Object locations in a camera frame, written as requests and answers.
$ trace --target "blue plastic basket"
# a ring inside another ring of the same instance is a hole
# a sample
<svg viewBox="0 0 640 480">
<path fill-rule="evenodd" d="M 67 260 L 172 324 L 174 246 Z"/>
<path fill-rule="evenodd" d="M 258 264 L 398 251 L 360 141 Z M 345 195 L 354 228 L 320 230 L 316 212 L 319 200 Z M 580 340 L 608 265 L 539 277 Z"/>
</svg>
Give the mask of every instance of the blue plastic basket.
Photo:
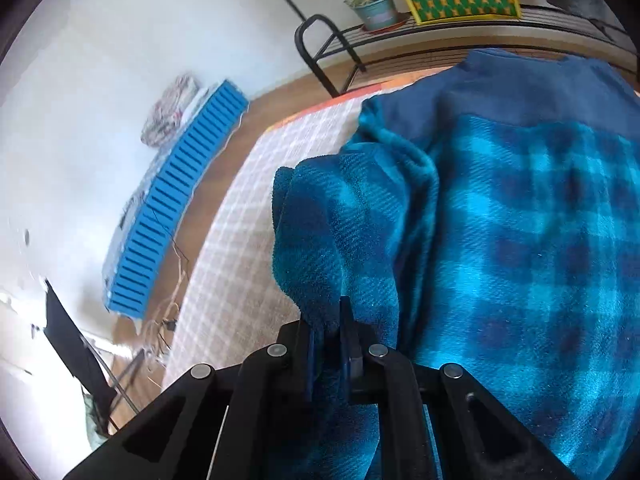
<svg viewBox="0 0 640 480">
<path fill-rule="evenodd" d="M 247 107 L 248 100 L 225 81 L 182 133 L 153 180 L 124 243 L 108 293 L 109 310 L 134 319 L 145 316 L 164 254 L 193 190 Z"/>
</svg>

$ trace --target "flower pot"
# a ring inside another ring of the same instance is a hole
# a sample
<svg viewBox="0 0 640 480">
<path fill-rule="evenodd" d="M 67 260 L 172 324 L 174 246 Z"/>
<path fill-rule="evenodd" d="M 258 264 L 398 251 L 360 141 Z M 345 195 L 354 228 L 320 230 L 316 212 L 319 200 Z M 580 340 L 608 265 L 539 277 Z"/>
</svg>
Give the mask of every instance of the flower pot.
<svg viewBox="0 0 640 480">
<path fill-rule="evenodd" d="M 371 0 L 368 4 L 352 8 L 370 31 L 395 25 L 399 19 L 394 0 Z"/>
</svg>

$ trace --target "white plaid sheet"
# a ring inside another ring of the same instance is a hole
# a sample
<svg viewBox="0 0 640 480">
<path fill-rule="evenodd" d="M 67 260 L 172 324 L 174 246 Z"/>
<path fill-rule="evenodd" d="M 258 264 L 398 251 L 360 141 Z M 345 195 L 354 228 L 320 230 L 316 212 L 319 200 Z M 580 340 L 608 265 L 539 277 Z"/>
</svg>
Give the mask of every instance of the white plaid sheet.
<svg viewBox="0 0 640 480">
<path fill-rule="evenodd" d="M 372 92 L 298 117 L 265 133 L 230 186 L 191 274 L 162 382 L 197 363 L 225 368 L 275 341 L 300 311 L 271 273 L 273 177 L 281 166 L 338 149 L 355 132 Z"/>
</svg>

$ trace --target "folded cloth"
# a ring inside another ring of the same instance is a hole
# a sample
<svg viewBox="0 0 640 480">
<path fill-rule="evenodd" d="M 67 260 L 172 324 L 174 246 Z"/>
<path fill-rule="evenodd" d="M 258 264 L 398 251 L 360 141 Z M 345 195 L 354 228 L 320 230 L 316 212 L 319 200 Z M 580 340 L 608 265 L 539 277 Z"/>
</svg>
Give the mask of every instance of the folded cloth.
<svg viewBox="0 0 640 480">
<path fill-rule="evenodd" d="M 376 409 L 345 402 L 335 347 L 348 295 L 380 342 L 462 364 L 606 478 L 639 427 L 639 120 L 606 63 L 480 50 L 365 101 L 337 155 L 278 170 L 274 277 L 324 353 L 309 413 L 275 419 L 271 476 L 369 471 Z"/>
</svg>

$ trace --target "metal screw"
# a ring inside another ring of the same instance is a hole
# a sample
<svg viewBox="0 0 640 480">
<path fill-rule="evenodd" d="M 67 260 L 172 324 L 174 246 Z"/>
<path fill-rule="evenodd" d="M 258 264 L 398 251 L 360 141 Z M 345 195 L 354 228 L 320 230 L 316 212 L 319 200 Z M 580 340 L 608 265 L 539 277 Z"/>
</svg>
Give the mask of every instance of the metal screw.
<svg viewBox="0 0 640 480">
<path fill-rule="evenodd" d="M 373 357 L 384 357 L 389 353 L 389 348 L 380 343 L 375 343 L 369 347 L 369 353 L 373 355 Z"/>
<path fill-rule="evenodd" d="M 455 363 L 449 363 L 444 367 L 444 374 L 451 379 L 459 379 L 460 377 L 462 377 L 463 373 L 464 373 L 464 370 L 462 366 L 457 365 Z"/>
<path fill-rule="evenodd" d="M 286 353 L 287 347 L 279 343 L 271 345 L 269 348 L 267 348 L 267 354 L 269 354 L 271 357 L 282 357 Z"/>
<path fill-rule="evenodd" d="M 211 373 L 211 367 L 204 363 L 195 365 L 191 369 L 191 377 L 193 377 L 194 379 L 204 379 L 205 377 L 209 377 L 210 373 Z"/>
</svg>

